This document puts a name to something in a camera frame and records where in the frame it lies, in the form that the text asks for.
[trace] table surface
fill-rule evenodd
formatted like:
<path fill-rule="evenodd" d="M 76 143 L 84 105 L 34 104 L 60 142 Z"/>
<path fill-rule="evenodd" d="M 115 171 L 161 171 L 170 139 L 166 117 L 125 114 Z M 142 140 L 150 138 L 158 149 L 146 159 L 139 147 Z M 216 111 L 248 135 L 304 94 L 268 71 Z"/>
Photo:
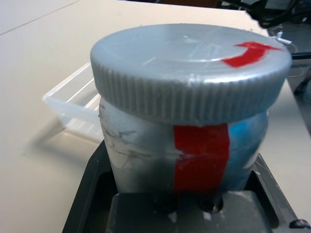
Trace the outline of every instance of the table surface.
<path fill-rule="evenodd" d="M 6 233 L 63 229 L 98 143 L 64 130 L 41 98 L 89 61 L 97 40 L 161 23 L 215 24 L 266 34 L 242 11 L 116 0 L 0 2 L 0 232 Z M 310 149 L 286 82 L 270 110 L 260 152 L 298 217 L 309 222 Z"/>

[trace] red tape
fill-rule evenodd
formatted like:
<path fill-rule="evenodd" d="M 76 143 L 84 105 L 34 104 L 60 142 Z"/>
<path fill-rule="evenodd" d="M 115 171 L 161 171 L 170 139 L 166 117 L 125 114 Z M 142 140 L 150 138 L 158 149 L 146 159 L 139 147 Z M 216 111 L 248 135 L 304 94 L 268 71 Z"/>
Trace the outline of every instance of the red tape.
<path fill-rule="evenodd" d="M 276 47 L 263 45 L 254 41 L 245 42 L 235 46 L 247 47 L 247 50 L 241 56 L 222 59 L 223 62 L 234 68 L 242 67 L 259 61 L 265 55 L 267 50 L 282 50 Z"/>
<path fill-rule="evenodd" d="M 216 194 L 229 159 L 228 125 L 174 126 L 174 139 L 184 153 L 175 165 L 174 192 Z"/>

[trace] black holder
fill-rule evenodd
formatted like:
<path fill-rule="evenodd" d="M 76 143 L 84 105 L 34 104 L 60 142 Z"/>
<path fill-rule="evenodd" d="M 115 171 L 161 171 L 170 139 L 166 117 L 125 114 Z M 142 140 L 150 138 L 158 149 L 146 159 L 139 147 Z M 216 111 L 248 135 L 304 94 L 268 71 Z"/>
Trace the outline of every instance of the black holder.
<path fill-rule="evenodd" d="M 150 194 L 117 194 L 104 142 L 91 156 L 63 233 L 311 233 L 259 154 L 244 191 L 218 208 L 193 194 L 156 203 Z"/>

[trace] clear plastic container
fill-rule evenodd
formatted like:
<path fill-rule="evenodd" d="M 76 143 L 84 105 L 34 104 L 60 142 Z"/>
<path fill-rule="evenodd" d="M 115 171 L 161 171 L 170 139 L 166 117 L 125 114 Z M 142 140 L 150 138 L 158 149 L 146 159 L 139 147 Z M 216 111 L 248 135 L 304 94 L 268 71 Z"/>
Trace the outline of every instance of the clear plastic container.
<path fill-rule="evenodd" d="M 45 94 L 43 101 L 59 115 L 67 129 L 102 141 L 104 137 L 98 117 L 100 98 L 92 68 L 87 63 Z"/>

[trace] red arrow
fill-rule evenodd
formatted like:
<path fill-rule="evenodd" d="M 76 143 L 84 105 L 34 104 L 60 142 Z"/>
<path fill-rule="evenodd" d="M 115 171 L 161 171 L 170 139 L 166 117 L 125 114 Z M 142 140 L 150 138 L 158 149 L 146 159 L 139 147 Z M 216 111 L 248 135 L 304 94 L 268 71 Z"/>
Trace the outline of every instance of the red arrow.
<path fill-rule="evenodd" d="M 235 46 L 247 47 L 247 50 L 241 56 L 222 59 L 223 62 L 235 68 L 259 61 L 260 58 L 265 55 L 267 50 L 282 50 L 280 48 L 263 45 L 254 41 L 244 42 Z"/>

